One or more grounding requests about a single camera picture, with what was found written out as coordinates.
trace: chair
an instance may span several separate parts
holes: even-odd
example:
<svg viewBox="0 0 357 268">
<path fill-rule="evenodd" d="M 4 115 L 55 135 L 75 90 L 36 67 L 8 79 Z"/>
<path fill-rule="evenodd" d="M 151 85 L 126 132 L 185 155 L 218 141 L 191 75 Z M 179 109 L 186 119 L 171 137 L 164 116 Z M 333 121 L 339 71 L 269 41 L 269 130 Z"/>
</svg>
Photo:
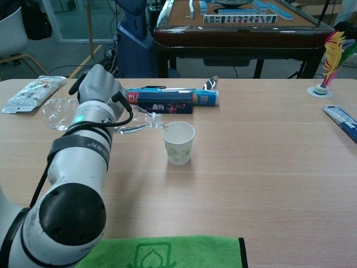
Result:
<svg viewBox="0 0 357 268">
<path fill-rule="evenodd" d="M 31 55 L 22 54 L 28 45 L 28 38 L 22 22 L 21 8 L 0 21 L 0 64 L 12 60 L 21 60 L 37 76 L 39 74 L 25 60 L 30 59 L 44 74 L 49 72 Z"/>
</svg>

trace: green towel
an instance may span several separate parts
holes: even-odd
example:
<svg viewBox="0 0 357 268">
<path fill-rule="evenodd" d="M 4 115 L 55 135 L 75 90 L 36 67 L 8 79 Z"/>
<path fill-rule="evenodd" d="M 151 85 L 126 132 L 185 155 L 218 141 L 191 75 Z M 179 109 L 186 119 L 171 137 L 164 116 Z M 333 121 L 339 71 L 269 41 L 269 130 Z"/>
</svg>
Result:
<svg viewBox="0 0 357 268">
<path fill-rule="evenodd" d="M 102 240 L 76 268 L 248 268 L 243 238 L 209 236 Z"/>
</svg>

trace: paper cup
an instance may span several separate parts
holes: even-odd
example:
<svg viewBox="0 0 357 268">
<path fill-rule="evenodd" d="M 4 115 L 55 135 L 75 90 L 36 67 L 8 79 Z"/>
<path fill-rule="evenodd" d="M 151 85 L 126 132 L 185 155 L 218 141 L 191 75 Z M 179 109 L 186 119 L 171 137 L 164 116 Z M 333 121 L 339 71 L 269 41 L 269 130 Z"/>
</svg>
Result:
<svg viewBox="0 0 357 268">
<path fill-rule="evenodd" d="M 185 165 L 191 157 L 195 128 L 185 122 L 172 122 L 162 131 L 168 161 L 174 165 Z"/>
</svg>

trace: feather decoration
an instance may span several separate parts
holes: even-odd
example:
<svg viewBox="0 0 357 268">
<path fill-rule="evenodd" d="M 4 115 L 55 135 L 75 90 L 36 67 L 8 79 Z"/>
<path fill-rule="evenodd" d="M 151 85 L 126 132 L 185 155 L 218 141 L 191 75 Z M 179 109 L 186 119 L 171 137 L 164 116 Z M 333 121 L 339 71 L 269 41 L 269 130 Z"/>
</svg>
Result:
<svg viewBox="0 0 357 268">
<path fill-rule="evenodd" d="M 352 54 L 355 52 L 355 50 L 357 50 L 357 43 L 354 43 L 352 45 L 350 45 L 343 53 L 342 53 L 342 57 L 339 63 L 340 67 L 342 65 L 342 63 L 347 60 L 350 56 L 352 56 Z"/>
<path fill-rule="evenodd" d="M 327 73 L 325 74 L 324 81 L 321 83 L 323 88 L 331 83 L 333 78 L 336 76 L 336 74 L 332 74 L 338 71 L 339 63 L 342 57 L 342 42 L 345 38 L 342 37 L 343 34 L 344 32 L 336 31 L 330 34 L 330 36 L 326 39 L 326 62 L 324 69 Z"/>
</svg>

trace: gray carpet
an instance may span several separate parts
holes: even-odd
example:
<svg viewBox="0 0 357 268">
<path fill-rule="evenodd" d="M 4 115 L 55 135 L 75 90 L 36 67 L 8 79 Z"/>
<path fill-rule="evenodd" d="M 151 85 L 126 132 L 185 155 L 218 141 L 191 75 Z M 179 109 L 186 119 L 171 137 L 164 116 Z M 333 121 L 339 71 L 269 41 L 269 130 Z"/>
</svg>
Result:
<svg viewBox="0 0 357 268">
<path fill-rule="evenodd" d="M 87 64 L 95 64 L 103 59 L 104 47 L 97 52 L 95 58 Z M 28 48 L 25 51 L 37 58 L 47 69 L 51 70 L 62 65 L 78 65 L 89 55 L 89 44 L 59 44 L 54 38 L 40 41 L 30 40 Z M 238 78 L 252 78 L 255 68 L 255 60 L 252 60 L 247 67 L 236 67 Z M 287 78 L 300 68 L 300 62 L 297 60 L 266 60 L 264 63 L 262 78 Z M 61 68 L 53 71 L 52 75 L 70 75 L 74 66 Z M 218 75 L 221 78 L 236 78 L 233 67 L 208 67 L 203 64 L 201 59 L 177 59 L 177 69 L 182 78 L 208 78 L 212 75 Z M 318 74 L 324 72 L 322 64 L 319 67 Z M 0 65 L 0 76 L 3 80 L 13 78 L 35 78 L 25 65 L 14 66 L 12 63 Z M 339 71 L 338 78 L 357 79 L 357 68 L 343 66 Z"/>
</svg>

